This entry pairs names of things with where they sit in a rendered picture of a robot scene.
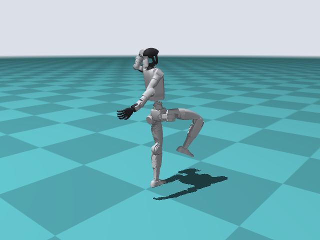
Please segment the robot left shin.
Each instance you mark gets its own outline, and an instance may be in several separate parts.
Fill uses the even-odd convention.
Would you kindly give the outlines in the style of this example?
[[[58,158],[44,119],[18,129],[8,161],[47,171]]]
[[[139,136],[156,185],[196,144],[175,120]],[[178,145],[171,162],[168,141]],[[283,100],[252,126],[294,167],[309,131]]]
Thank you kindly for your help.
[[[151,162],[153,167],[153,180],[159,181],[160,168],[162,165],[162,152],[160,154],[153,154],[151,147]]]

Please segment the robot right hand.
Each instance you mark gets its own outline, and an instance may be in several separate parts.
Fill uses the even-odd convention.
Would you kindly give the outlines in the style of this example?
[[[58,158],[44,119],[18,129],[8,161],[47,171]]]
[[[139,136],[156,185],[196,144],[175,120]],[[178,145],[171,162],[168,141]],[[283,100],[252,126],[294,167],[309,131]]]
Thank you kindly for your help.
[[[133,112],[136,112],[137,110],[135,109],[135,106],[137,106],[138,103],[133,104],[131,107],[126,108],[124,110],[117,110],[117,117],[119,117],[120,120],[124,119],[127,120],[132,114]],[[120,115],[120,116],[118,116]]]

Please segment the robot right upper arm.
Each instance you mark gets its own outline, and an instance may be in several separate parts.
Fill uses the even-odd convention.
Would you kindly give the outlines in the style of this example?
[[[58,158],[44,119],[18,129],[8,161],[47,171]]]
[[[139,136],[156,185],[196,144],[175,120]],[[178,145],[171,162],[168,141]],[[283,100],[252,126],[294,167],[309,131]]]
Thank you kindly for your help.
[[[157,84],[159,83],[159,81],[162,79],[163,76],[164,76],[164,73],[162,71],[160,71],[159,69],[156,69],[154,71],[154,73],[153,73],[153,77],[152,77],[148,87],[146,88],[146,90],[148,90],[149,88],[153,88],[154,89],[154,87],[157,86]],[[151,95],[150,97],[153,97],[154,94]]]

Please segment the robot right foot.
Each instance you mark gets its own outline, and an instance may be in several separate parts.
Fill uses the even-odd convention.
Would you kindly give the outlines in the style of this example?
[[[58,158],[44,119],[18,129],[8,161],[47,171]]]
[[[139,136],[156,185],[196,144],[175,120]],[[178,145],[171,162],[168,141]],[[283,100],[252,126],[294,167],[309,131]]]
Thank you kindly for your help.
[[[180,153],[183,153],[183,154],[186,154],[188,156],[191,156],[191,157],[194,157],[194,155],[192,153],[190,153],[190,151],[188,149],[185,149],[184,146],[179,146],[176,151],[180,152]]]

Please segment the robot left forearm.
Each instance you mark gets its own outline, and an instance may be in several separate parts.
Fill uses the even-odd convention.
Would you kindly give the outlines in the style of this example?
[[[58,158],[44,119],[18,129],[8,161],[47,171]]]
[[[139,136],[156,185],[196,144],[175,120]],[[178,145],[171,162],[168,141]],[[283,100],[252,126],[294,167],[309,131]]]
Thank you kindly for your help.
[[[143,66],[141,66],[141,62],[143,61],[143,58],[139,56],[139,54],[136,56],[135,58],[135,64],[133,65],[133,68],[135,70],[140,70],[140,71],[143,71]]]

